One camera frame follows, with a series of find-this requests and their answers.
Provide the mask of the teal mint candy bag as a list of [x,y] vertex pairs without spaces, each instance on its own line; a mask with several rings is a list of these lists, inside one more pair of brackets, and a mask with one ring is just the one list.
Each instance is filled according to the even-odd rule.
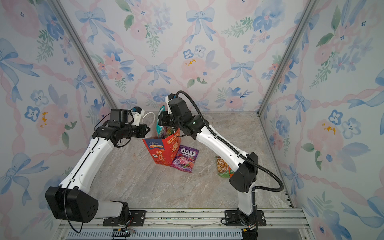
[[166,135],[167,127],[163,125],[161,118],[163,116],[163,113],[166,113],[166,107],[162,106],[160,107],[160,110],[157,114],[157,121],[156,121],[156,132],[157,132],[157,138],[163,139]]

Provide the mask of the red paper gift bag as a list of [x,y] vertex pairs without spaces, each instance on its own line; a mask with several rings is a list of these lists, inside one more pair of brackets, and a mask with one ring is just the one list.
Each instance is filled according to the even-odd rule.
[[180,130],[158,126],[158,116],[162,112],[165,112],[164,106],[157,113],[144,115],[143,123],[149,124],[151,130],[146,134],[143,142],[156,164],[170,167],[180,147]]

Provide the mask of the purple Fox's berries bag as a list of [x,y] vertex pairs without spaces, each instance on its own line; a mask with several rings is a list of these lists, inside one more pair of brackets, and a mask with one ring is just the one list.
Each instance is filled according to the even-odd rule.
[[182,172],[191,173],[199,152],[197,149],[180,145],[171,167]]

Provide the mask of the green orange soup packet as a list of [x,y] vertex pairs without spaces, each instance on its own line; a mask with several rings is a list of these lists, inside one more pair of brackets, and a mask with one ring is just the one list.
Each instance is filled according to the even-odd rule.
[[234,175],[234,171],[230,168],[227,162],[219,156],[216,156],[218,175],[222,178],[229,179]]

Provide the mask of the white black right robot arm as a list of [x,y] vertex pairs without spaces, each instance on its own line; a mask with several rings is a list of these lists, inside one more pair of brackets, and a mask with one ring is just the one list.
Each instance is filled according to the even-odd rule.
[[254,166],[258,162],[256,154],[249,155],[227,142],[203,117],[194,116],[187,103],[176,95],[167,96],[166,104],[167,113],[160,114],[159,124],[180,129],[184,135],[205,145],[229,165],[234,171],[230,184],[238,193],[240,222],[244,226],[255,225],[257,207],[252,188],[256,186],[258,173]]

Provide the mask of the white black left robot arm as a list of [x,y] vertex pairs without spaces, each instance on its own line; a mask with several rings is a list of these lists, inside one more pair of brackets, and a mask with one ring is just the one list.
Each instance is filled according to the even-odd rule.
[[55,219],[88,223],[107,219],[123,226],[132,215],[129,205],[119,201],[100,201],[89,195],[94,178],[109,153],[123,139],[143,139],[150,128],[141,123],[144,110],[112,109],[109,120],[98,125],[85,153],[68,176],[57,187],[49,187],[45,198]]

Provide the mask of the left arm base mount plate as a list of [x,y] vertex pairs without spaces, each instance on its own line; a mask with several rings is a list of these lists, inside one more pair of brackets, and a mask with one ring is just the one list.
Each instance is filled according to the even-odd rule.
[[103,227],[142,227],[146,219],[145,210],[129,210],[117,218],[106,218]]

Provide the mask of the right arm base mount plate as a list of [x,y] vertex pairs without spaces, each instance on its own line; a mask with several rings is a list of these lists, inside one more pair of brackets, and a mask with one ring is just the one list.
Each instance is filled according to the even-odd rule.
[[267,225],[264,212],[255,210],[250,215],[245,215],[240,210],[226,210],[221,223],[227,227],[265,227]]

